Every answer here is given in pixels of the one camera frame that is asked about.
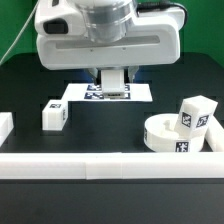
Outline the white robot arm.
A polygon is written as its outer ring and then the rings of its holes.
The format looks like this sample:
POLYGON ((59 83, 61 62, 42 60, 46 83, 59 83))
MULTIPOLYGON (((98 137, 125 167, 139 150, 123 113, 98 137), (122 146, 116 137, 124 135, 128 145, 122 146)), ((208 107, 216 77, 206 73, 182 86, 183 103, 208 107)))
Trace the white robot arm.
POLYGON ((180 58, 183 6, 136 0, 40 0, 35 14, 37 51, 50 70, 102 72, 172 64, 180 58))

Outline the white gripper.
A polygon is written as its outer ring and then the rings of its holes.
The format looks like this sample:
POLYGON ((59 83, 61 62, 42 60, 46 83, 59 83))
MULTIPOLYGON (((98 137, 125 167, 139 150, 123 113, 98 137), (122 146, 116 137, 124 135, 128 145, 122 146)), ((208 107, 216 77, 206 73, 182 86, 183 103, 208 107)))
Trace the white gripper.
POLYGON ((184 25, 183 6, 158 3, 147 10, 136 0, 40 0, 35 14, 42 65, 89 68, 95 84, 101 83, 97 68, 129 66, 125 81, 132 82, 138 65, 177 61, 184 25))

